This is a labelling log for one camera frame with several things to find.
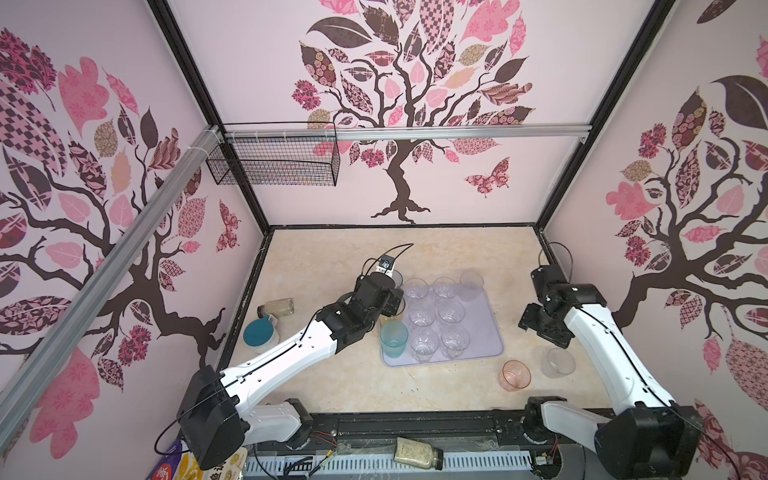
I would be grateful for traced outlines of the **clear glass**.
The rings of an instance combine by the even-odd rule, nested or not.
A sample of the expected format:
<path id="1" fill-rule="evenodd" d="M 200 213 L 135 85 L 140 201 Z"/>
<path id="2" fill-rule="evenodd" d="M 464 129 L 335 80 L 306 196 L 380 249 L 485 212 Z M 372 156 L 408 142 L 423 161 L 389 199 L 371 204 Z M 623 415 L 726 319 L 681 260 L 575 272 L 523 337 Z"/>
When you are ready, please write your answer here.
<path id="1" fill-rule="evenodd" d="M 464 302 L 470 302 L 484 292 L 484 277 L 475 270 L 464 271 L 459 284 L 459 297 Z"/>
<path id="2" fill-rule="evenodd" d="M 430 292 L 429 284 L 418 277 L 405 280 L 402 289 L 408 305 L 416 305 L 425 301 Z"/>
<path id="3" fill-rule="evenodd" d="M 464 305 L 454 299 L 439 299 L 436 302 L 436 312 L 439 320 L 444 325 L 456 325 L 461 323 L 466 317 Z"/>
<path id="4" fill-rule="evenodd" d="M 441 276 L 435 279 L 431 288 L 434 294 L 441 299 L 455 298 L 458 292 L 457 282 L 453 278 L 447 276 Z"/>
<path id="5" fill-rule="evenodd" d="M 431 327 L 435 322 L 436 310 L 431 303 L 419 303 L 406 309 L 409 322 L 418 328 Z"/>
<path id="6" fill-rule="evenodd" d="M 409 345 L 414 360 L 417 363 L 427 363 L 438 351 L 440 338 L 435 330 L 419 327 L 411 332 Z"/>

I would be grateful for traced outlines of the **teal green plastic cup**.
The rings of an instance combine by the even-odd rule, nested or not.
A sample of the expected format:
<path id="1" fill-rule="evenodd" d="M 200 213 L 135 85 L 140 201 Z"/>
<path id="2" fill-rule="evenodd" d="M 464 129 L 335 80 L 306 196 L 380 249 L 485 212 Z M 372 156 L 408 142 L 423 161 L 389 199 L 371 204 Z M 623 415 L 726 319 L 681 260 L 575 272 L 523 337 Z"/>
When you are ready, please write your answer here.
<path id="1" fill-rule="evenodd" d="M 380 343 L 383 355 L 399 358 L 407 347 L 409 331 L 400 321 L 389 321 L 380 328 Z"/>

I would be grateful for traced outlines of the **pink transparent cup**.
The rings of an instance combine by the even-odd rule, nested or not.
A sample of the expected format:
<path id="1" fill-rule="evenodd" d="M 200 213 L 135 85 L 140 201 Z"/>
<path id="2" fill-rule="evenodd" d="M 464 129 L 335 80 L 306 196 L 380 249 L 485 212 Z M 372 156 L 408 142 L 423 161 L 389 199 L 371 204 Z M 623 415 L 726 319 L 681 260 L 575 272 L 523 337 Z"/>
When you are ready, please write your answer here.
<path id="1" fill-rule="evenodd" d="M 519 360 L 506 361 L 498 376 L 498 383 L 505 391 L 518 391 L 526 389 L 531 383 L 529 368 Z"/>

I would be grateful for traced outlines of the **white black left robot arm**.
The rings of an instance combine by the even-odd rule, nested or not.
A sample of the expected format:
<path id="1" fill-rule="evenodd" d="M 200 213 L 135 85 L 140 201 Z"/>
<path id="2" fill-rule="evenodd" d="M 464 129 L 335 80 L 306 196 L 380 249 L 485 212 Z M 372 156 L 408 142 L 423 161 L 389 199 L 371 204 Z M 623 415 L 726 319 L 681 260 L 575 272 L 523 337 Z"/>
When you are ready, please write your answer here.
<path id="1" fill-rule="evenodd" d="M 380 316 L 397 313 L 402 299 L 402 289 L 389 275 L 361 275 L 353 291 L 320 308 L 300 332 L 267 352 L 222 371 L 206 365 L 195 372 L 175 422 L 198 467 L 210 470 L 240 448 L 262 442 L 304 445 L 313 419 L 301 402 L 291 398 L 265 405 L 263 399 L 363 339 Z"/>

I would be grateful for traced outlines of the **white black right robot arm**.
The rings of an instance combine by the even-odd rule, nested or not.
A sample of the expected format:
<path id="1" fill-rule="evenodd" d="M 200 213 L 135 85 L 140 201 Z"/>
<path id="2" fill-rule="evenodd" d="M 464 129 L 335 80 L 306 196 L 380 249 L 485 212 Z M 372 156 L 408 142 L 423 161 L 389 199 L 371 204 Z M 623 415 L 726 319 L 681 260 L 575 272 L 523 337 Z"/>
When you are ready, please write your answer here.
<path id="1" fill-rule="evenodd" d="M 567 437 L 596 454 L 615 479 L 686 476 L 703 434 L 692 406 L 679 404 L 651 375 L 616 325 L 592 284 L 572 284 L 556 265 L 534 269 L 537 297 L 519 322 L 560 348 L 577 339 L 607 391 L 614 412 L 600 416 L 560 396 L 531 397 L 522 420 L 525 438 L 544 444 Z"/>

